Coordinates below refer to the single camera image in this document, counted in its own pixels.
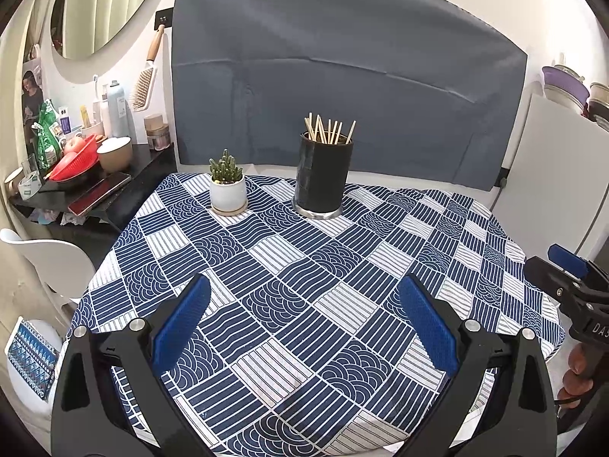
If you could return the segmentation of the person right hand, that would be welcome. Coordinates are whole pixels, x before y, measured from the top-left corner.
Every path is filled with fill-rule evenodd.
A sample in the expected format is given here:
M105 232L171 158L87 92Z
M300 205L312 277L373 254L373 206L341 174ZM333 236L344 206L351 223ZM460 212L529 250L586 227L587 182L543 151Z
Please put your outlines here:
M563 376L563 387L557 401L563 409L575 409L582 397L593 388L593 380L584 375L587 368L586 345L575 345L568 357L568 370Z

